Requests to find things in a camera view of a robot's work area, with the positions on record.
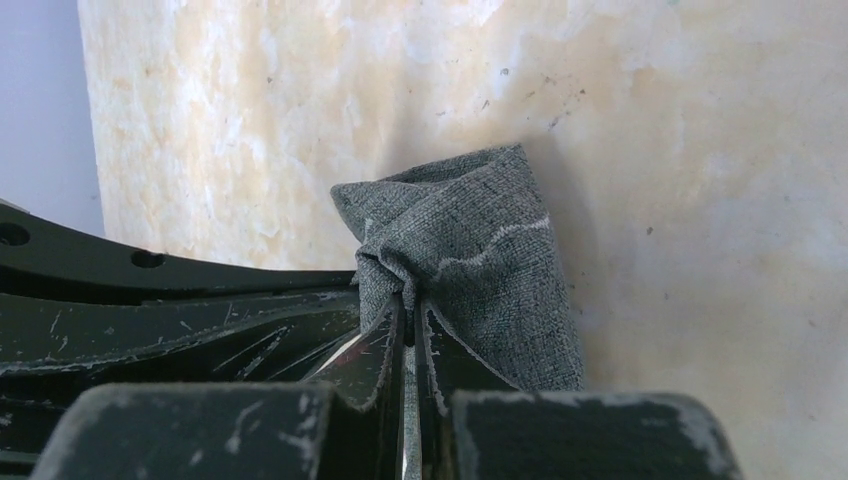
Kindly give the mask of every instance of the black metal part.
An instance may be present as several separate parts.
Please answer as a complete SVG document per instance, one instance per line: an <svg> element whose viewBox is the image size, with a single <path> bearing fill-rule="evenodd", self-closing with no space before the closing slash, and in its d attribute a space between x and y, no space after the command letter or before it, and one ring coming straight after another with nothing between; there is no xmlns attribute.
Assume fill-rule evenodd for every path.
<svg viewBox="0 0 848 480"><path fill-rule="evenodd" d="M448 475L445 460L450 399L458 388L514 391L450 332L438 306L424 298L415 309L415 358L418 383L422 478Z"/></svg>
<svg viewBox="0 0 848 480"><path fill-rule="evenodd" d="M343 353L304 381L333 385L340 398L370 419L360 433L371 440L357 448L349 446L347 453L334 457L334 461L373 464L377 475L368 478L400 478L406 324L400 296L390 299L380 315L382 321L371 331L360 335ZM328 436L328 441L344 443L342 438L344 433L338 431Z"/></svg>
<svg viewBox="0 0 848 480"><path fill-rule="evenodd" d="M737 480L721 426L682 395L457 392L459 480Z"/></svg>
<svg viewBox="0 0 848 480"><path fill-rule="evenodd" d="M0 290L138 305L350 285L353 272L279 272L201 262L110 242L0 205Z"/></svg>
<svg viewBox="0 0 848 480"><path fill-rule="evenodd" d="M389 302L374 330L300 384L89 390L33 478L395 478L403 314Z"/></svg>
<svg viewBox="0 0 848 480"><path fill-rule="evenodd" d="M32 478L325 478L345 453L328 441L332 426L366 444L362 417L329 385L103 386L63 418Z"/></svg>
<svg viewBox="0 0 848 480"><path fill-rule="evenodd" d="M404 344L425 480L741 478L696 402L519 392L426 293L412 322L394 296L360 332L352 277L152 254L0 205L0 479L400 478Z"/></svg>

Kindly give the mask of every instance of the hole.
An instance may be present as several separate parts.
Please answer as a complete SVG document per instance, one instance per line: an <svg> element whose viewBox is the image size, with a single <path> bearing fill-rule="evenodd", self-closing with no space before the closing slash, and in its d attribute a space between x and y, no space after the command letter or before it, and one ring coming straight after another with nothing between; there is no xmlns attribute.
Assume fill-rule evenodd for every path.
<svg viewBox="0 0 848 480"><path fill-rule="evenodd" d="M15 223L0 223L0 244L19 247L29 243L29 232Z"/></svg>
<svg viewBox="0 0 848 480"><path fill-rule="evenodd" d="M151 253L147 250L136 250L132 257L133 265L140 268L156 268L165 263L165 255L161 253Z"/></svg>

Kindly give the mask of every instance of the gray fabric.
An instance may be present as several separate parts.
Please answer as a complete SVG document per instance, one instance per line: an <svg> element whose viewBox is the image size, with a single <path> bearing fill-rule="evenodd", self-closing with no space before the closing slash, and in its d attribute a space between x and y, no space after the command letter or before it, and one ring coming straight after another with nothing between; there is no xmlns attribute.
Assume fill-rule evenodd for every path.
<svg viewBox="0 0 848 480"><path fill-rule="evenodd" d="M581 347L553 230L520 145L337 185L333 200L362 242L362 330L394 292L426 291L449 328L526 390L579 390Z"/></svg>

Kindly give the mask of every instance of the white thread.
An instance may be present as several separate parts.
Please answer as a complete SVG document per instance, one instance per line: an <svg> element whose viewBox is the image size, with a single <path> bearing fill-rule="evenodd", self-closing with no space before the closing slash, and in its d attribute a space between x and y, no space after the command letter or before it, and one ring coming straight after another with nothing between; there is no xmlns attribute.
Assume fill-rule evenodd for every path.
<svg viewBox="0 0 848 480"><path fill-rule="evenodd" d="M374 225L374 220L370 218L365 219L365 232L362 234L362 243L368 242L368 232L371 230L371 227Z"/></svg>
<svg viewBox="0 0 848 480"><path fill-rule="evenodd" d="M436 272L436 275L433 276L433 281L438 282L440 278L442 278L442 273L444 270L453 264L461 264L461 265L473 265L475 267L479 267L483 265L483 260L492 253L492 250L495 249L495 244L499 242L504 237L511 235L514 232L525 231L525 230L536 230L536 229L545 229L548 228L551 224L551 219L547 215L545 218L531 223L529 225L507 225L505 227L501 227L495 232L494 236L492 236L492 240L489 241L489 244L486 245L486 248L483 249L482 252L474 255L469 258L445 258L439 261L439 270Z"/></svg>

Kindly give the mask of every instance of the marble wall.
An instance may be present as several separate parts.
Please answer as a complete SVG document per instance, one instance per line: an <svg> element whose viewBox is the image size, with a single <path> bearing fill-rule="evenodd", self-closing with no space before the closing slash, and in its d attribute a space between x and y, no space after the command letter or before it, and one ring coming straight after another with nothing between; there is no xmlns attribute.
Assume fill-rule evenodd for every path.
<svg viewBox="0 0 848 480"><path fill-rule="evenodd" d="M749 479L848 475L848 4L79 12L109 237L353 268L333 184L522 141L591 387L700 398Z"/></svg>

